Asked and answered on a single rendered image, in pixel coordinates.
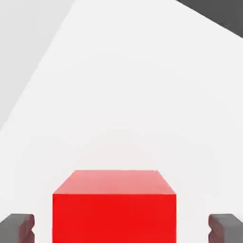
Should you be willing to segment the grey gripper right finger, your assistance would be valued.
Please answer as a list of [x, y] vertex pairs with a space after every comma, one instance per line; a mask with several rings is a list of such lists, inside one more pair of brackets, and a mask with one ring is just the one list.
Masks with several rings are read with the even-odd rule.
[[243, 243], [243, 222], [233, 214], [210, 214], [208, 243]]

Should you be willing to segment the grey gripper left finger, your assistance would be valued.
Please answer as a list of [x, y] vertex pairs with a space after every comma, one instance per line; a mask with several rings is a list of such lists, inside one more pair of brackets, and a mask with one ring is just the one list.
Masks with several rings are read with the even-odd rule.
[[0, 243], [35, 243], [33, 214], [10, 214], [0, 223]]

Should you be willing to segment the small red cube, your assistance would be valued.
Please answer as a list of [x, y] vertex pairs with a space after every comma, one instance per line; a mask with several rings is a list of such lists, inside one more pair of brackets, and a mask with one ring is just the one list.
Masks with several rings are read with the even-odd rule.
[[156, 170], [74, 171], [52, 215], [52, 243], [177, 243], [177, 195]]

